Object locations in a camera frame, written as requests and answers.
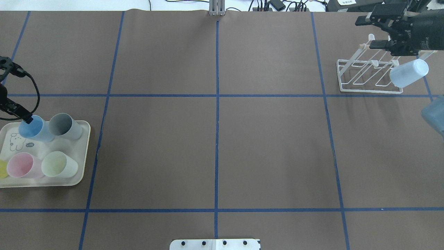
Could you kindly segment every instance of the cartoon drawing on tray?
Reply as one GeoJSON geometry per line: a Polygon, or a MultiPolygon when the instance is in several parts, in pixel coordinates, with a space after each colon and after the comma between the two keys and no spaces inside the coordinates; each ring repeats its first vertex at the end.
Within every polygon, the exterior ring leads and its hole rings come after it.
{"type": "Polygon", "coordinates": [[[12,133],[9,141],[11,142],[11,151],[20,151],[25,144],[26,138],[21,137],[19,133],[12,133]]]}

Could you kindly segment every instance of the electronic device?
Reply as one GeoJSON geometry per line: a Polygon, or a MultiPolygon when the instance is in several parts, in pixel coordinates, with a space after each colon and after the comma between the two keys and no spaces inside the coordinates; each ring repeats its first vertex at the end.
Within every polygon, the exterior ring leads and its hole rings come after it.
{"type": "Polygon", "coordinates": [[[270,0],[269,3],[277,10],[281,11],[285,9],[285,5],[281,0],[270,0]]]}
{"type": "Polygon", "coordinates": [[[370,12],[376,4],[384,0],[330,0],[325,8],[327,12],[370,12]]]}

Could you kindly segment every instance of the yellow cup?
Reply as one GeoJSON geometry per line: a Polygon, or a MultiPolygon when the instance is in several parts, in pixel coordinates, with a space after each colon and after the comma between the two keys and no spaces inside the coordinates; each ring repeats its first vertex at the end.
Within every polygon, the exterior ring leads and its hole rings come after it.
{"type": "Polygon", "coordinates": [[[7,162],[0,160],[0,179],[6,178],[8,176],[6,165],[8,165],[7,162]]]}

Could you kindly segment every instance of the pink cup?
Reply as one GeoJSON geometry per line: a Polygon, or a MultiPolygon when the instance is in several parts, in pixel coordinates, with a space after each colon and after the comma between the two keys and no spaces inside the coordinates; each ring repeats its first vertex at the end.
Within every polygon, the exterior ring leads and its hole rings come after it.
{"type": "Polygon", "coordinates": [[[9,160],[6,171],[14,178],[38,179],[44,176],[42,160],[26,152],[14,155],[9,160]]]}

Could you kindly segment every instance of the light blue cup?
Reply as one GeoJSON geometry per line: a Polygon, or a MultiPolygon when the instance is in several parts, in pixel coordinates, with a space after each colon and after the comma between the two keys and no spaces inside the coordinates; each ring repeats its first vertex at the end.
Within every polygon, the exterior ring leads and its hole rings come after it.
{"type": "Polygon", "coordinates": [[[424,120],[444,139],[444,96],[438,96],[421,111],[424,120]]]}
{"type": "Polygon", "coordinates": [[[49,142],[54,139],[54,135],[49,132],[48,123],[40,116],[33,115],[30,124],[22,121],[19,125],[19,134],[23,138],[49,142]]]}

